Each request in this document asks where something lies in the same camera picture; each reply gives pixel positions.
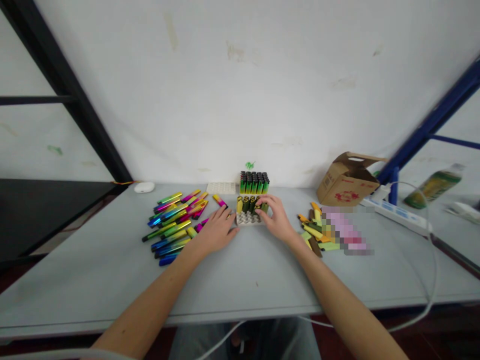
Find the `metal shelf frame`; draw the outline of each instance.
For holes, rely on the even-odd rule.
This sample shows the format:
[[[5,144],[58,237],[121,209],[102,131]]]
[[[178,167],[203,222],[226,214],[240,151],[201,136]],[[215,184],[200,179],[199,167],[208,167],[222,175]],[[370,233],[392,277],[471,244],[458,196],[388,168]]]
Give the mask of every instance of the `metal shelf frame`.
[[[440,100],[435,108],[422,121],[420,126],[397,150],[389,162],[378,174],[382,185],[399,180],[400,170],[419,152],[430,140],[442,141],[480,150],[480,143],[465,141],[447,136],[436,135],[440,128],[460,109],[480,88],[480,57],[463,73],[453,87]],[[398,184],[391,187],[388,201],[397,204]]]
[[[115,181],[133,181],[35,2],[0,0],[0,9],[56,94],[0,96],[0,106],[63,104]]]

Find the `white cable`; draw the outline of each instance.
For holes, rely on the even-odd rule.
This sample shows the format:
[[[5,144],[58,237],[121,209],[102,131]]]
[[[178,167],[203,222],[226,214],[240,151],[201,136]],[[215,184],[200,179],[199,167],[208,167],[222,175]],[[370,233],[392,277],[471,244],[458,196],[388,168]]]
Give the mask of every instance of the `white cable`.
[[[74,348],[64,350],[41,351],[0,357],[1,360],[63,360],[78,358],[92,358],[103,360],[134,360],[131,357],[120,355],[116,352],[95,348]]]
[[[423,197],[423,201],[425,202],[425,205],[426,205],[426,207],[425,207],[425,213],[426,213],[426,226],[425,226],[425,228],[426,228],[426,234],[428,234],[427,235],[428,242],[430,243],[431,249],[432,249],[432,252],[433,252],[433,263],[434,263],[434,266],[435,266],[435,274],[434,274],[434,278],[433,278],[433,291],[431,292],[431,295],[429,297],[429,300],[428,300],[428,303],[427,303],[425,309],[417,317],[415,317],[415,318],[413,318],[413,319],[411,319],[411,320],[409,320],[409,321],[407,321],[403,324],[400,324],[400,325],[389,328],[388,329],[389,333],[393,333],[397,330],[409,327],[410,325],[413,325],[413,324],[419,322],[420,320],[422,320],[424,317],[426,317],[429,314],[430,309],[434,305],[435,297],[437,296],[437,290],[439,288],[438,279],[439,279],[439,274],[440,274],[440,264],[439,264],[438,254],[437,254],[437,251],[435,249],[435,245],[432,241],[432,234],[430,233],[430,229],[429,229],[430,215],[429,215],[429,203],[427,201],[427,198],[425,197],[424,193],[420,191],[420,189],[418,187],[412,185],[411,183],[408,183],[408,182],[405,182],[405,181],[394,181],[394,182],[390,183],[390,186],[393,185],[393,184],[409,185],[412,188],[414,188],[415,191],[418,191],[418,193]],[[298,317],[302,320],[311,322],[313,324],[325,326],[325,327],[328,327],[328,328],[333,328],[334,327],[331,324],[327,324],[327,323],[319,322],[319,321],[314,321],[314,320],[311,320],[307,317],[303,317],[303,316],[298,316]]]
[[[303,316],[297,316],[297,317],[298,317],[299,319],[308,321],[308,322],[310,322],[310,323],[312,323],[312,324],[321,325],[321,326],[324,326],[324,327],[327,327],[327,328],[333,328],[333,327],[334,327],[332,324],[327,324],[327,323],[324,323],[324,322],[315,321],[315,320],[309,319],[308,317],[303,317]]]
[[[230,335],[242,324],[245,324],[246,321],[240,321],[237,325],[231,328],[231,330],[223,337],[222,340],[216,343],[214,347],[212,347],[210,350],[208,350],[206,353],[204,353],[202,356],[197,357],[195,360],[204,360],[208,358],[208,356],[213,353],[215,350],[217,350],[224,342],[229,338]]]

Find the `plastic bottle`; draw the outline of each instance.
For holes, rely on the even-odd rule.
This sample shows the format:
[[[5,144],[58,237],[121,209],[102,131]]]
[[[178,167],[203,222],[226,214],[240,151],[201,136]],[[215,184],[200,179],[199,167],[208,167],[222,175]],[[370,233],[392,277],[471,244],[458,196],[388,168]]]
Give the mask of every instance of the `plastic bottle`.
[[[447,190],[453,188],[462,180],[462,171],[465,166],[459,163],[454,163],[447,169],[435,172],[430,176],[421,186],[420,190],[425,195],[427,201],[431,203]],[[405,204],[415,209],[423,209],[427,205],[424,198],[418,191],[412,192],[405,200]]]

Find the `green sticker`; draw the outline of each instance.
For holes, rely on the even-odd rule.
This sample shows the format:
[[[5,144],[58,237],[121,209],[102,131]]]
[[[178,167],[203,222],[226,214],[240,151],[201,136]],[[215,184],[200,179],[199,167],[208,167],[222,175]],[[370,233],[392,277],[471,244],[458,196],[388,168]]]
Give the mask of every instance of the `green sticker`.
[[[54,153],[55,155],[62,156],[64,154],[61,147],[48,145],[46,148],[49,152]]]
[[[247,162],[245,164],[245,167],[247,170],[252,170],[255,167],[255,161],[254,162]]]

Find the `box handle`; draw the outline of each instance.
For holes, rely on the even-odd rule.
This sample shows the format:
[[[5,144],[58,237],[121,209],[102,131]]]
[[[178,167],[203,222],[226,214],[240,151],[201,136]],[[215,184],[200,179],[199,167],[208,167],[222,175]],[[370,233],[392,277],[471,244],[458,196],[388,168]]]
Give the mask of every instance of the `box handle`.
[[[368,156],[356,152],[347,151],[338,156],[335,159],[334,163],[343,163],[351,168],[368,168],[370,165],[373,165],[379,161],[387,162],[388,159],[384,157]]]

